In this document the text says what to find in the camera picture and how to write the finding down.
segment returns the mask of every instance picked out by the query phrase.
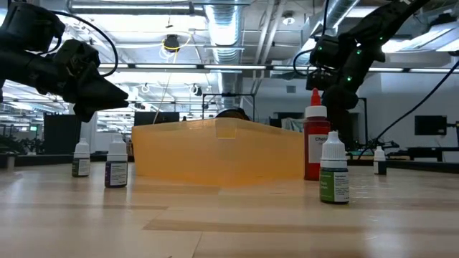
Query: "white bottle cap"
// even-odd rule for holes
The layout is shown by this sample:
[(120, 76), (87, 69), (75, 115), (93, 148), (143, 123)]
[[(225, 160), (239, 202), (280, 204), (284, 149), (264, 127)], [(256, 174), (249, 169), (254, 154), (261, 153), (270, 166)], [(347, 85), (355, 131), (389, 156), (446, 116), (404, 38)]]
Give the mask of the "white bottle cap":
[(85, 138), (81, 138), (80, 142), (75, 146), (75, 153), (77, 154), (89, 154), (89, 144), (87, 144)]
[(108, 155), (128, 155), (126, 151), (126, 143), (123, 137), (119, 134), (113, 136), (113, 141), (110, 143)]
[(321, 166), (324, 168), (346, 168), (347, 158), (344, 143), (339, 140), (338, 132), (328, 133), (322, 145)]
[(374, 152), (375, 161), (385, 161), (386, 160), (386, 153), (382, 150), (381, 146), (378, 146)]

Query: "red bottle cap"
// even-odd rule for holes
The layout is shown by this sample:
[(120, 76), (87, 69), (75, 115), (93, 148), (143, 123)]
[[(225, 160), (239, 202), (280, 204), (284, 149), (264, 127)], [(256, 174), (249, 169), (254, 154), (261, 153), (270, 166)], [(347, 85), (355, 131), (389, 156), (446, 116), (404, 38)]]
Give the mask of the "red bottle cap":
[(313, 88), (313, 95), (311, 97), (311, 106), (322, 105), (321, 96), (318, 94), (317, 88)]

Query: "bottle cap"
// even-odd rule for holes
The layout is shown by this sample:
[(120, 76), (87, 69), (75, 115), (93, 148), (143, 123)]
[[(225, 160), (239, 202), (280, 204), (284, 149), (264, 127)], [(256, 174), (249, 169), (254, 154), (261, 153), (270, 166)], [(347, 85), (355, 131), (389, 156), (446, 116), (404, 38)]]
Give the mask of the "bottle cap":
[(85, 138), (81, 138), (80, 142), (75, 146), (75, 153), (78, 154), (89, 154), (89, 144), (87, 144)]
[(113, 141), (110, 143), (108, 155), (128, 155), (126, 150), (126, 143), (120, 134), (113, 136)]
[(374, 160), (376, 161), (385, 161), (386, 153), (382, 150), (381, 146), (378, 146), (374, 152)]
[(328, 133), (328, 138), (322, 145), (322, 161), (347, 161), (344, 143), (338, 138), (338, 132)]
[(311, 105), (305, 109), (305, 118), (312, 117), (327, 117), (327, 108), (321, 104), (321, 96), (318, 94), (317, 88), (313, 88), (311, 96)]

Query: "green label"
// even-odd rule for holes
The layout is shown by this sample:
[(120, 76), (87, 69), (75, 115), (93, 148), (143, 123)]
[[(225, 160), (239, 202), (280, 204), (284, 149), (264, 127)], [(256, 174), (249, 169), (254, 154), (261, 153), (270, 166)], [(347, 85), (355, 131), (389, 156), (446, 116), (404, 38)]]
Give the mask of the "green label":
[(72, 176), (89, 176), (90, 159), (74, 158), (72, 162)]
[(335, 201), (335, 187), (333, 172), (321, 171), (321, 200)]
[(322, 201), (349, 201), (349, 178), (347, 169), (321, 169), (320, 184), (320, 195)]

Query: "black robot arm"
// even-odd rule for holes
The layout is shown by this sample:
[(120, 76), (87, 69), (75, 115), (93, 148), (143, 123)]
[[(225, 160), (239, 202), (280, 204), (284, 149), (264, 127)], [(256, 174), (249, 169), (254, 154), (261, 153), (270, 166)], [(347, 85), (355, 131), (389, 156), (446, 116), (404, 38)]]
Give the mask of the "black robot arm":
[(93, 113), (128, 106), (128, 94), (98, 72), (98, 51), (76, 39), (67, 40), (55, 54), (46, 52), (52, 38), (61, 38), (65, 25), (52, 12), (26, 3), (10, 5), (0, 27), (0, 87), (11, 80), (41, 94), (59, 95), (75, 103), (75, 114), (88, 122)]
[(328, 84), (324, 87), (324, 105), (340, 110), (354, 108), (359, 100), (356, 91), (369, 68), (374, 61), (385, 61), (382, 45), (429, 1), (394, 0), (375, 9), (348, 32), (319, 38), (311, 52), (311, 64), (318, 67), (317, 73), (324, 80), (308, 80), (308, 84)]

